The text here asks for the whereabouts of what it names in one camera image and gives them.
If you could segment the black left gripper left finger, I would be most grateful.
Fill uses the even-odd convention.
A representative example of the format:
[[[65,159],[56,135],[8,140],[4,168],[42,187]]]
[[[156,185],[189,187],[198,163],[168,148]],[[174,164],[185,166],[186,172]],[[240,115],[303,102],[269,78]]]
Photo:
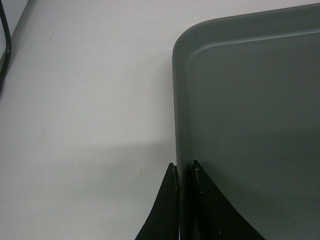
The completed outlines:
[[[165,172],[152,209],[135,237],[137,240],[179,238],[179,185],[177,167],[171,162]]]

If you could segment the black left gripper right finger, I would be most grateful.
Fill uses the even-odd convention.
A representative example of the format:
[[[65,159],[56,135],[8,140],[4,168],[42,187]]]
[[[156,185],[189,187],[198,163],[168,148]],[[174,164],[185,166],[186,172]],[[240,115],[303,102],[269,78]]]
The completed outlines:
[[[193,162],[192,184],[200,240],[263,240],[240,215],[198,161]]]

